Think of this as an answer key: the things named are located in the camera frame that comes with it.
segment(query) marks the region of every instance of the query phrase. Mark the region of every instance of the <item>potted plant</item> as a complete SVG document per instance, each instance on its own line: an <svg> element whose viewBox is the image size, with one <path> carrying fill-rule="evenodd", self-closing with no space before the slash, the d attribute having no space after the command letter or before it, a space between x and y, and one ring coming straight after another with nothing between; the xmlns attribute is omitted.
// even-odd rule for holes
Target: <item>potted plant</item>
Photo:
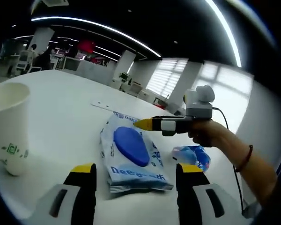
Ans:
<svg viewBox="0 0 281 225"><path fill-rule="evenodd" d="M123 83L125 83L127 81L128 77L129 77L128 73L125 73L125 72L120 73L120 76L119 76L119 78L122 79Z"/></svg>

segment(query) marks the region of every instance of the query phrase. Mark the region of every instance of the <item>paper cup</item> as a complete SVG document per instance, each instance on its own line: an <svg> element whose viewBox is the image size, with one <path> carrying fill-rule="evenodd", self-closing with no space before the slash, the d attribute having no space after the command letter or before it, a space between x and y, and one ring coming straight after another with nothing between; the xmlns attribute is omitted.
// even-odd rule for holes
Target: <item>paper cup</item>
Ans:
<svg viewBox="0 0 281 225"><path fill-rule="evenodd" d="M0 85L0 161L14 176L22 174L27 167L29 95L29 88L24 84Z"/></svg>

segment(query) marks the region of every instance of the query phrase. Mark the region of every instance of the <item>blue plastic lid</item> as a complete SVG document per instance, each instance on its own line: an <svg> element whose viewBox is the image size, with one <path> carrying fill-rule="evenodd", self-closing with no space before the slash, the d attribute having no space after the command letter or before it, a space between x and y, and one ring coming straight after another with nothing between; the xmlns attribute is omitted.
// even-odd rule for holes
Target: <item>blue plastic lid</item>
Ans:
<svg viewBox="0 0 281 225"><path fill-rule="evenodd" d="M142 136L133 128L117 128L113 133L113 140L118 150L136 165L145 167L150 162L150 156Z"/></svg>

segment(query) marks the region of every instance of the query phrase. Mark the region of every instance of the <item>white pillar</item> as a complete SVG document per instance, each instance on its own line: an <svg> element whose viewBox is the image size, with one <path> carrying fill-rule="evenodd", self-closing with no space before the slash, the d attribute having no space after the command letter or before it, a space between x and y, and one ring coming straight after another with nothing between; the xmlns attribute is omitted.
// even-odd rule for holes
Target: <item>white pillar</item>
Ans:
<svg viewBox="0 0 281 225"><path fill-rule="evenodd" d="M54 34L54 30L52 30L51 28L48 28L48 27L37 28L32 40L29 44L29 48L33 44L36 44L37 53L40 53L41 51L46 51L49 41L51 40L53 34Z"/></svg>
<svg viewBox="0 0 281 225"><path fill-rule="evenodd" d="M122 54L121 58L119 59L117 66L114 70L114 74L113 77L114 78L118 78L118 76L120 75L120 73L126 72L128 71L129 67L131 66L133 60L135 58L135 54L130 52L130 51L124 51L124 53Z"/></svg>

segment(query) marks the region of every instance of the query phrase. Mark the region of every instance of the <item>table surface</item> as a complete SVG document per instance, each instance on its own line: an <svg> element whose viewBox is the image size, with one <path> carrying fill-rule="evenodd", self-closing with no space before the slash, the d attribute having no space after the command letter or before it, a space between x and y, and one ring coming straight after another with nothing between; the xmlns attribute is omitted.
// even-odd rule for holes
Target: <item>table surface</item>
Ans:
<svg viewBox="0 0 281 225"><path fill-rule="evenodd" d="M22 75L6 82L29 86L29 169L20 177L6 173L0 164L0 192L17 218L29 217L38 199L55 184L63 183L76 165L97 165L94 224L179 224L176 186L165 193L111 194L100 156L100 130L112 112L92 106L101 102L108 108L136 118L169 115L168 112L111 87L58 70ZM165 171L173 184L175 146L194 145L187 134L163 137L150 132L159 149ZM231 163L215 148L206 149L211 165L206 176L238 202Z"/></svg>

